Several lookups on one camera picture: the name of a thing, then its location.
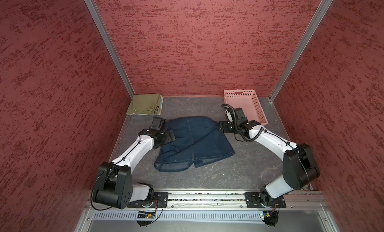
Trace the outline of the blue denim skirt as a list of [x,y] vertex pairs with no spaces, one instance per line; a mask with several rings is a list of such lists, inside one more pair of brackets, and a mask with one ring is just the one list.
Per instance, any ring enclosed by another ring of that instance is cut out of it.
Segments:
[[169,130],[173,131],[176,140],[161,146],[155,169],[176,173],[190,166],[199,168],[234,156],[234,149],[218,126],[218,122],[207,117],[171,120]]

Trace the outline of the olive green skirt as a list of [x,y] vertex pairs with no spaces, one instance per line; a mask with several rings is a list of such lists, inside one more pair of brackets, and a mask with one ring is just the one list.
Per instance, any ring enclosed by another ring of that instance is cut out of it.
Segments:
[[127,115],[159,115],[159,108],[162,95],[136,94],[128,107]]

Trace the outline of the floral pastel skirt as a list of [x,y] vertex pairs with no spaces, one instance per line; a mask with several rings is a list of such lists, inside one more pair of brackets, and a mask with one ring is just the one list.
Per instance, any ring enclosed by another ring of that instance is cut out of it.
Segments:
[[160,108],[159,108],[159,115],[161,115],[162,110],[163,110],[163,104],[164,104],[164,97],[161,97],[161,103],[160,103]]

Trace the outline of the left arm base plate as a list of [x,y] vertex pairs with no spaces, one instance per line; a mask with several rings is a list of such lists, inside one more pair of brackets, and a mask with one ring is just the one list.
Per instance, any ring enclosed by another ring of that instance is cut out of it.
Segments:
[[169,193],[168,192],[154,192],[154,197],[150,201],[135,201],[130,202],[128,208],[140,208],[140,209],[162,209],[166,208],[168,204]]

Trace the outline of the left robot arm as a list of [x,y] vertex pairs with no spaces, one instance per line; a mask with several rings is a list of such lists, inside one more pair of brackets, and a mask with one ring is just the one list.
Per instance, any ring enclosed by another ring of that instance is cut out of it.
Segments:
[[91,203],[110,208],[125,209],[131,203],[152,205],[154,189],[150,184],[134,184],[132,173],[144,156],[152,149],[176,140],[172,130],[158,132],[142,130],[135,142],[112,162],[102,163],[91,192]]

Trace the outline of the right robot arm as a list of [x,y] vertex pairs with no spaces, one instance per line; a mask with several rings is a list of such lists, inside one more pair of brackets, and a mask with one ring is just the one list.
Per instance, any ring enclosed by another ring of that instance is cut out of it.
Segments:
[[283,162],[282,175],[262,187],[255,199],[249,199],[259,207],[276,206],[284,195],[310,186],[310,183],[321,174],[309,145],[299,145],[285,140],[256,121],[241,125],[234,122],[219,122],[218,129],[220,133],[240,135],[244,142],[256,142],[264,146]]

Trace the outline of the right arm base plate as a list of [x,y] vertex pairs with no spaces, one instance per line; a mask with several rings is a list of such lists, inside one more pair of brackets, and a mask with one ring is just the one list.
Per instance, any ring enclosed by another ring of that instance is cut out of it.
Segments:
[[283,196],[273,199],[266,192],[247,192],[244,196],[249,209],[285,209],[287,207]]

